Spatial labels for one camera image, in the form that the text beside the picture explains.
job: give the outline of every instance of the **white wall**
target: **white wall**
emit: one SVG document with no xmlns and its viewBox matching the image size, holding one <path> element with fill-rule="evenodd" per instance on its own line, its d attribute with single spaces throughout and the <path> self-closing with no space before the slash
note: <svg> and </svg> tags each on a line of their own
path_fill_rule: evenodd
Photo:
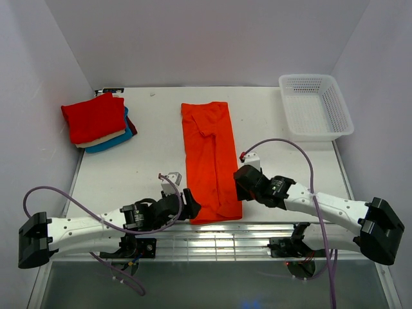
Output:
<svg viewBox="0 0 412 309">
<path fill-rule="evenodd" d="M 333 70 L 369 0 L 46 0 L 94 89 Z"/>
<path fill-rule="evenodd" d="M 390 202 L 406 226 L 391 273 L 412 308 L 412 1 L 371 0 L 333 71 L 355 125 L 339 150 L 355 197 Z"/>
<path fill-rule="evenodd" d="M 93 94 L 43 0 L 0 0 L 0 308 L 26 308 L 37 269 L 17 268 L 25 192 L 70 188 L 79 153 L 60 105 Z M 64 200 L 40 192 L 30 211 L 58 214 Z"/>
</svg>

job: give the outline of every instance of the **blue cloth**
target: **blue cloth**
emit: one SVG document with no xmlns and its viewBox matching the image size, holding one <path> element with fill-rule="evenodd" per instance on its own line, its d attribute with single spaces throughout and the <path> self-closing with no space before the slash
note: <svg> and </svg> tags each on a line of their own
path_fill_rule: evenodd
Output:
<svg viewBox="0 0 412 309">
<path fill-rule="evenodd" d="M 119 135 L 118 137 L 114 137 L 111 140 L 108 140 L 104 143 L 101 143 L 99 145 L 94 145 L 91 147 L 87 147 L 85 148 L 87 153 L 98 153 L 100 151 L 104 151 L 107 150 L 109 148 L 112 148 L 118 144 L 121 144 L 122 142 L 125 142 L 126 140 L 129 140 L 133 134 L 127 124 L 126 121 L 126 117 L 127 117 L 127 113 L 129 112 L 129 110 L 127 109 L 127 107 L 124 108 L 124 122 L 126 123 L 126 130 L 125 133 L 122 135 Z"/>
</svg>

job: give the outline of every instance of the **tabletop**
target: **tabletop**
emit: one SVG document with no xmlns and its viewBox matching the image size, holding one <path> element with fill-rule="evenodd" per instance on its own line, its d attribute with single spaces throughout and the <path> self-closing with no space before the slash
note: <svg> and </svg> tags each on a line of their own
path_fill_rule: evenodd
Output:
<svg viewBox="0 0 412 309">
<path fill-rule="evenodd" d="M 183 144 L 182 103 L 229 103 L 236 152 L 239 156 L 266 138 L 288 138 L 281 92 L 277 87 L 173 87 L 125 88 L 129 118 L 138 134 L 129 141 L 101 153 L 84 153 L 75 175 L 73 197 L 102 213 L 134 203 L 142 198 L 161 198 L 158 173 L 178 171 L 186 187 Z M 341 198 L 348 193 L 331 142 L 298 143 L 314 165 L 315 191 Z M 264 174 L 293 178 L 309 185 L 309 168 L 302 154 L 292 146 L 273 142 L 259 146 Z M 86 214 L 69 204 L 67 217 Z M 255 201 L 243 202 L 242 223 L 317 222 L 316 217 L 282 209 L 269 209 Z"/>
</svg>

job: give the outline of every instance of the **stack of folded cloths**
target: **stack of folded cloths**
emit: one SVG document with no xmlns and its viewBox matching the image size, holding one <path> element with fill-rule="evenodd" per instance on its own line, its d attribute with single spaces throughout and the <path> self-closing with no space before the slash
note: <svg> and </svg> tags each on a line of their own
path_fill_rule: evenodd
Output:
<svg viewBox="0 0 412 309">
<path fill-rule="evenodd" d="M 70 141 L 87 153 L 109 149 L 137 134 L 124 99 L 111 93 L 61 108 L 69 125 Z"/>
</svg>

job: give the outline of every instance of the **laundry basket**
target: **laundry basket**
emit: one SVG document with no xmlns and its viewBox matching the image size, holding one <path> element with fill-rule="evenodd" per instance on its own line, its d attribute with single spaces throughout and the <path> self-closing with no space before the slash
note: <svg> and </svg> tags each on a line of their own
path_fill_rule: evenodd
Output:
<svg viewBox="0 0 412 309">
<path fill-rule="evenodd" d="M 283 75 L 279 85 L 291 140 L 326 142 L 353 133 L 348 108 L 332 76 Z"/>
</svg>

